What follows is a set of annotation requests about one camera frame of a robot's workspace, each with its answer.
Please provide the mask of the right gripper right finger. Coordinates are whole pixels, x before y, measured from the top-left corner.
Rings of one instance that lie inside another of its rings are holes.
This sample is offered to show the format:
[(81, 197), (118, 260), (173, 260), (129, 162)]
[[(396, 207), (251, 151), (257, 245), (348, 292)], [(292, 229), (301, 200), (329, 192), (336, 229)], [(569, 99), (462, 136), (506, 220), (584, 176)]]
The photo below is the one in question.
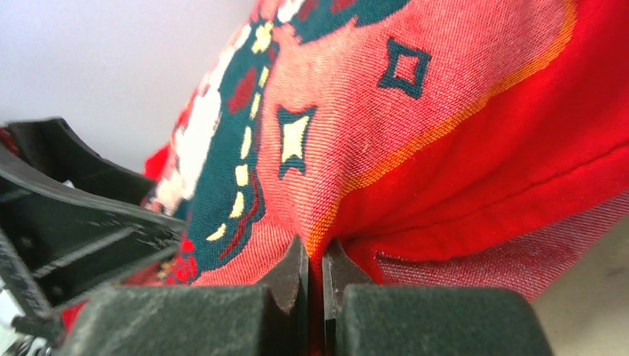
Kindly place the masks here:
[(552, 355), (508, 289), (377, 285), (334, 240), (322, 260), (328, 355)]

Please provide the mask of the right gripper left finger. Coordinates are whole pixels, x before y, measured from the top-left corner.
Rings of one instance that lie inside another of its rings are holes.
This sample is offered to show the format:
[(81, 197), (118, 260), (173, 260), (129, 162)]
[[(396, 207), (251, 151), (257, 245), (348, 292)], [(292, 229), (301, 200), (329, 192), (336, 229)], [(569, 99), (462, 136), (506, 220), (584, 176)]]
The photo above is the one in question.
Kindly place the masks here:
[(308, 256), (294, 239), (253, 285), (112, 287), (81, 310), (62, 355), (306, 355)]

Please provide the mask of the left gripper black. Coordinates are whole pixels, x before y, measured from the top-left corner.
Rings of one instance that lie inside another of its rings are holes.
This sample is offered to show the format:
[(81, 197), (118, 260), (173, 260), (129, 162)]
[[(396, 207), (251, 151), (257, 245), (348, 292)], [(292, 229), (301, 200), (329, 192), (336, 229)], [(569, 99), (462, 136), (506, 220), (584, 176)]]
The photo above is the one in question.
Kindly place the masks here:
[(176, 252), (184, 222), (142, 207), (153, 184), (63, 118), (1, 129), (3, 355), (52, 355), (65, 309)]

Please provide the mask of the red patterned pillowcase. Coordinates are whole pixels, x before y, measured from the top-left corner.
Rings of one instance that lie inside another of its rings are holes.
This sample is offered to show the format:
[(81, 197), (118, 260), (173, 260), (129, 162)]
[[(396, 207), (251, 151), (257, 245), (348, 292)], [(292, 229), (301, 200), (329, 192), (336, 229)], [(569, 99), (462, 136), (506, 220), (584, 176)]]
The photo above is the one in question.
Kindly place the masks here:
[(258, 1), (145, 164), (187, 222), (135, 286), (299, 237), (378, 283), (541, 294), (628, 212), (626, 1)]

